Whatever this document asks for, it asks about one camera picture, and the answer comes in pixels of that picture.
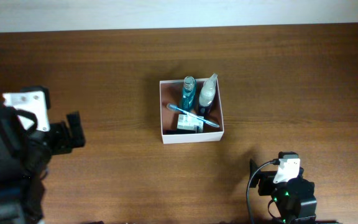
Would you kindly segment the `green white small box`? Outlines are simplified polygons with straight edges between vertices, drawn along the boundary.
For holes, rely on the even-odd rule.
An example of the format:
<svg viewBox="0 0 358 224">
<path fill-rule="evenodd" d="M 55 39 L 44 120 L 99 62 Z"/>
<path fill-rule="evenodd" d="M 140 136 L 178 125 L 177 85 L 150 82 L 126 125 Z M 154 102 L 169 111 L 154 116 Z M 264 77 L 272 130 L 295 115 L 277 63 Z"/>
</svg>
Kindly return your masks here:
<svg viewBox="0 0 358 224">
<path fill-rule="evenodd" d="M 177 128 L 187 131 L 195 131 L 196 133 L 203 132 L 204 122 L 186 114 L 178 115 Z"/>
</svg>

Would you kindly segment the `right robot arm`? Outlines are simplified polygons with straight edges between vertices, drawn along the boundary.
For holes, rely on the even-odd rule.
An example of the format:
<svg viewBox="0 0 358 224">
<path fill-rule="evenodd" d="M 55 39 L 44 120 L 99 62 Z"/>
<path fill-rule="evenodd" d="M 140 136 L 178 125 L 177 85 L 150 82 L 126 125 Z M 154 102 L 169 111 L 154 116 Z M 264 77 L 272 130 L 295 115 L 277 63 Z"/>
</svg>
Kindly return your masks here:
<svg viewBox="0 0 358 224">
<path fill-rule="evenodd" d="M 279 152 L 276 159 L 258 166 L 250 160 L 250 177 L 246 189 L 258 188 L 260 196 L 269 196 L 268 205 L 274 204 L 279 216 L 272 215 L 273 223 L 315 223 L 317 201 L 315 184 L 303 178 L 299 155 L 295 152 Z"/>
</svg>

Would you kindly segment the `blue white toothbrush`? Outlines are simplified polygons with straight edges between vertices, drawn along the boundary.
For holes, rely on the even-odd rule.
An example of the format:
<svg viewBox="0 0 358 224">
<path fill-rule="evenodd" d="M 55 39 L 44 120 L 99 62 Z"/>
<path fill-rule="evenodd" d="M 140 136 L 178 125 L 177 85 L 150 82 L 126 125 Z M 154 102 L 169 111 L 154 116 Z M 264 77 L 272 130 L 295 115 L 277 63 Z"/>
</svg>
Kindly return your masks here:
<svg viewBox="0 0 358 224">
<path fill-rule="evenodd" d="M 183 110 L 183 109 L 179 108 L 177 105 L 168 103 L 167 108 L 169 110 L 172 110 L 172 111 L 179 111 L 179 112 L 181 112 L 181 113 L 183 113 L 185 115 L 191 116 L 192 118 L 196 118 L 196 119 L 198 119 L 198 120 L 204 122 L 205 124 L 207 124 L 209 126 L 212 126 L 214 128 L 219 128 L 220 127 L 220 125 L 218 123 L 212 122 L 212 121 L 204 119 L 204 118 L 202 118 L 202 117 L 200 117 L 200 116 L 198 116 L 196 114 L 193 114 L 193 113 L 190 113 L 190 112 L 188 112 L 186 110 Z"/>
</svg>

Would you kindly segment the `teal mouthwash bottle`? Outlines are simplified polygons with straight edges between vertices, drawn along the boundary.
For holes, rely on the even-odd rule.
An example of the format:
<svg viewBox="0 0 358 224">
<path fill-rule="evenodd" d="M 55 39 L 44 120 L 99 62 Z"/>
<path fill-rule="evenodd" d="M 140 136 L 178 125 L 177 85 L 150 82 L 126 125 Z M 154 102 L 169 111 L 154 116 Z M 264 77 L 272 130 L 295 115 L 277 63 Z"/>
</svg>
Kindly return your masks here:
<svg viewBox="0 0 358 224">
<path fill-rule="evenodd" d="M 180 108 L 185 111 L 191 111 L 194 108 L 195 95 L 196 80 L 191 76 L 187 76 L 183 82 Z"/>
</svg>

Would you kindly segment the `clear spray bottle purple liquid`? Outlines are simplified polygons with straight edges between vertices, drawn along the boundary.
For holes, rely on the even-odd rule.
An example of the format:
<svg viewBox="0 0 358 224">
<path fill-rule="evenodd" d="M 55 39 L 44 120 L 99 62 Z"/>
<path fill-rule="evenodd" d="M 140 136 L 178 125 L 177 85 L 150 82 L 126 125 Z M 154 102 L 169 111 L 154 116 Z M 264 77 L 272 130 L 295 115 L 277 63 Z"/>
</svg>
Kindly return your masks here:
<svg viewBox="0 0 358 224">
<path fill-rule="evenodd" d="M 216 94 L 216 80 L 218 75 L 214 73 L 208 80 L 203 83 L 198 100 L 198 114 L 207 116 L 211 111 L 211 107 Z"/>
</svg>

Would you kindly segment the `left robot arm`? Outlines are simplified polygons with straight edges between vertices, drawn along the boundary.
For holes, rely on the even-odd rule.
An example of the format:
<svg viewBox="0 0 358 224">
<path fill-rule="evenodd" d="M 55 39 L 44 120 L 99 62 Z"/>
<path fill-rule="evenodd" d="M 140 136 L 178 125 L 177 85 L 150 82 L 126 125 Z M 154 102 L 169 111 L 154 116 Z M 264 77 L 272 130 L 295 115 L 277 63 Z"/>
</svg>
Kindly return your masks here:
<svg viewBox="0 0 358 224">
<path fill-rule="evenodd" d="M 79 112 L 50 123 L 48 88 L 33 86 L 3 93 L 0 102 L 0 223 L 44 222 L 42 183 L 48 163 L 84 147 Z"/>
</svg>

